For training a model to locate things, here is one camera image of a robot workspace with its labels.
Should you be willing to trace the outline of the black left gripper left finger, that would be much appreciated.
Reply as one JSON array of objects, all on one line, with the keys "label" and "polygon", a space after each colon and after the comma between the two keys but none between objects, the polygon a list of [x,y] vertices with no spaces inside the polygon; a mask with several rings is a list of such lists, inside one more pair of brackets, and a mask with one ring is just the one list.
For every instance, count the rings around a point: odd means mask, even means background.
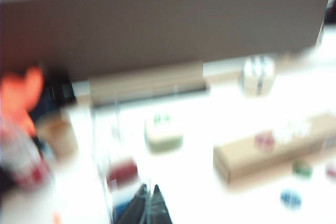
[{"label": "black left gripper left finger", "polygon": [[146,184],[142,184],[130,201],[128,207],[125,209],[118,223],[138,224],[141,222],[144,214],[146,200],[148,197],[148,189]]}]

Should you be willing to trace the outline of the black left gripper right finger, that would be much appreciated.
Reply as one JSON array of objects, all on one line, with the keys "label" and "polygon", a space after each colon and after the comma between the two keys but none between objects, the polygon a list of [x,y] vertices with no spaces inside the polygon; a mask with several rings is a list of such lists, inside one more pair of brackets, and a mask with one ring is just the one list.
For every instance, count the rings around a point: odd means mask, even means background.
[{"label": "black left gripper right finger", "polygon": [[164,197],[158,185],[155,185],[150,205],[150,223],[172,224]]}]

